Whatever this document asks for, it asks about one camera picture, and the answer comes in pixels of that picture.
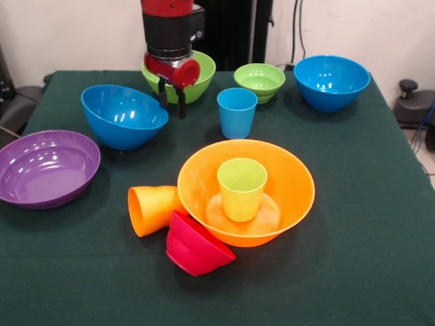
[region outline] purple bowl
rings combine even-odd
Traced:
[[[100,165],[97,144],[72,131],[49,130],[0,150],[0,200],[52,209],[79,196]]]

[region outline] small green bowl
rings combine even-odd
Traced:
[[[199,63],[199,67],[201,68],[201,72],[199,74],[199,78],[194,85],[188,86],[184,89],[184,94],[186,95],[186,104],[193,103],[196,101],[202,94],[204,94],[205,90],[209,87],[211,80],[216,72],[216,64],[212,58],[210,58],[205,53],[199,51],[193,51],[194,58]],[[142,74],[145,77],[146,81],[150,85],[151,89],[154,93],[158,94],[158,80],[160,79],[153,73],[150,73],[142,63]],[[175,92],[175,89],[171,85],[166,85],[166,93],[168,102],[171,104],[178,103],[178,96]]]
[[[282,70],[266,63],[251,63],[238,68],[234,79],[242,88],[256,93],[258,103],[266,103],[284,85],[285,75]]]

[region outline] cup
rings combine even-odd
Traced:
[[[253,219],[267,182],[263,165],[250,158],[233,158],[217,170],[225,215],[236,222]]]
[[[244,88],[229,88],[217,96],[222,134],[228,139],[244,139],[251,132],[258,103],[257,95]]]
[[[181,203],[177,187],[131,187],[128,190],[128,212],[137,236],[154,233],[171,222],[174,210],[187,213]]]

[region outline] pink bowl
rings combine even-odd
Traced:
[[[208,274],[236,259],[201,224],[178,211],[173,212],[166,245],[168,257],[192,276]]]

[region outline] black chair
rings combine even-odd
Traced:
[[[20,136],[42,98],[42,88],[15,88],[0,48],[0,149]]]

